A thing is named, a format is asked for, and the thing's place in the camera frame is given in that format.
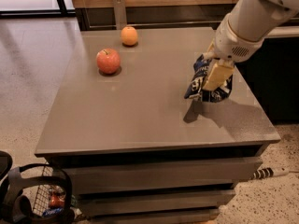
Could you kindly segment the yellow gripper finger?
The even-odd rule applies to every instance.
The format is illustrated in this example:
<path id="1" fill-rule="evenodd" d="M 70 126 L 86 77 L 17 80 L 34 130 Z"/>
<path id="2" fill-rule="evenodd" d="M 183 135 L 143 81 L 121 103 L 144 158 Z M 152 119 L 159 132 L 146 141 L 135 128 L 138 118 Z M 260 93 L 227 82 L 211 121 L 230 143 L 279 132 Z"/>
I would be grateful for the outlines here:
<path id="1" fill-rule="evenodd" d="M 214 91 L 224 84 L 224 82 L 233 74 L 235 65 L 233 61 L 223 59 L 213 59 L 208 67 L 207 75 L 204 78 L 203 89 L 205 91 Z"/>

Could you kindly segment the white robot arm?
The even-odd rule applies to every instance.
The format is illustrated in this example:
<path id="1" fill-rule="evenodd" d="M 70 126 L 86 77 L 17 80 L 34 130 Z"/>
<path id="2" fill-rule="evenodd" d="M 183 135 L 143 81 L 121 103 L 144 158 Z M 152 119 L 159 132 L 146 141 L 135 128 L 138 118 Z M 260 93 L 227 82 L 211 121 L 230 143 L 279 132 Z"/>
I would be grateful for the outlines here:
<path id="1" fill-rule="evenodd" d="M 201 88 L 214 91 L 233 74 L 234 64 L 248 60 L 265 37 L 299 11 L 299 0 L 238 0 L 216 30 L 206 59 L 211 61 Z"/>

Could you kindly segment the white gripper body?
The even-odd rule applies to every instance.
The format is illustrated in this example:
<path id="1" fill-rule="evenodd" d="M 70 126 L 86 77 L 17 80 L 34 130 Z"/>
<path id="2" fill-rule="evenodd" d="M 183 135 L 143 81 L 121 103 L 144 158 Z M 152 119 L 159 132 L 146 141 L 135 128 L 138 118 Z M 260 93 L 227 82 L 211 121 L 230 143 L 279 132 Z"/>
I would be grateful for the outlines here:
<path id="1" fill-rule="evenodd" d="M 248 60 L 263 44 L 259 41 L 248 41 L 241 38 L 231 27 L 231 14 L 228 13 L 216 30 L 215 36 L 204 58 L 223 59 L 224 61 L 242 63 Z"/>

